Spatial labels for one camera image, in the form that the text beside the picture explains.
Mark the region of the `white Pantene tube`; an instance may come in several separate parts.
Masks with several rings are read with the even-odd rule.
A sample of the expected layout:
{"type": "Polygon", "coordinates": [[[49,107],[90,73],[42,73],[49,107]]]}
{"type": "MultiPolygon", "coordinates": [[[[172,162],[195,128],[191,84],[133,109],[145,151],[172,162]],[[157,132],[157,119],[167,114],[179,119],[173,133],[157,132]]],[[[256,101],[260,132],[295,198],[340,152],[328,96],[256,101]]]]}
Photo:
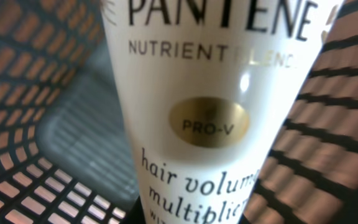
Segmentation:
{"type": "Polygon", "coordinates": [[[147,223],[237,223],[340,0],[105,0],[147,223]]]}

